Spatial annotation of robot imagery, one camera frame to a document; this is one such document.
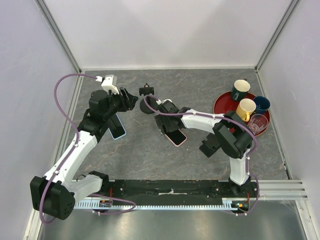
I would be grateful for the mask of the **pink phone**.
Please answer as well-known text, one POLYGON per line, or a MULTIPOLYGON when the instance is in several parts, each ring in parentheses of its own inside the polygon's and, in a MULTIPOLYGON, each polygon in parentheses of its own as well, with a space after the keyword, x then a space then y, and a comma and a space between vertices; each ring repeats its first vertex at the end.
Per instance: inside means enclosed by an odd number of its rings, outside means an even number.
POLYGON ((181 146, 187 140, 187 136, 180 129, 172 132, 166 132, 165 136, 176 147, 181 146))

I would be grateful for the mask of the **black round phone stand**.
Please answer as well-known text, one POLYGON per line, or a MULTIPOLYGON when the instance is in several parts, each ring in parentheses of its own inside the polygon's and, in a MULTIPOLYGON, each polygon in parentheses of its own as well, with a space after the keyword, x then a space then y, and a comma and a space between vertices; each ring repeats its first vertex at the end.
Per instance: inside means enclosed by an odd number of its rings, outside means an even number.
POLYGON ((151 87, 148 83, 146 83, 144 87, 139 88, 139 95, 144 96, 139 103, 140 110, 143 113, 154 114, 154 112, 147 106, 147 104, 154 110, 156 111, 158 110, 159 105, 157 104, 157 100, 148 96, 148 95, 154 95, 154 94, 155 94, 154 87, 151 87))

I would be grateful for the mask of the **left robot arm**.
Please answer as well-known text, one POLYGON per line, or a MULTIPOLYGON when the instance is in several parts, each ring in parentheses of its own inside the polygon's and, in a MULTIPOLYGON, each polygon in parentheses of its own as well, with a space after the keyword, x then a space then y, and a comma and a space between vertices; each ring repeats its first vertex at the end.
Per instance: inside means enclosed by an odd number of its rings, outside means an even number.
POLYGON ((89 107, 69 147, 43 177, 35 176, 30 182, 32 206, 35 210, 65 220, 75 205, 84 198, 93 194, 104 197, 110 193, 107 174, 91 171, 76 182, 73 177, 106 131, 120 127, 117 113, 133 110, 137 101, 138 97, 130 94, 124 87, 119 89, 118 94, 104 90, 91 93, 89 107))

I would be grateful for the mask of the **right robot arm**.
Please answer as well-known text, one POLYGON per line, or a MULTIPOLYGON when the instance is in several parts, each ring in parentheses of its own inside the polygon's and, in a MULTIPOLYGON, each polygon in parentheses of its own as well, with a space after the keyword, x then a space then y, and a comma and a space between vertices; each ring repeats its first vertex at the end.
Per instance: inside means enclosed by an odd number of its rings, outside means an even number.
POLYGON ((181 129, 208 132, 208 139, 202 143, 201 151, 210 157, 222 149, 230 162, 230 193, 240 197, 247 191, 246 182, 250 178, 249 155, 256 150, 258 141, 235 111, 212 114, 188 107, 174 107, 166 112, 164 104, 159 109, 162 111, 156 112, 155 122, 164 135, 181 129))

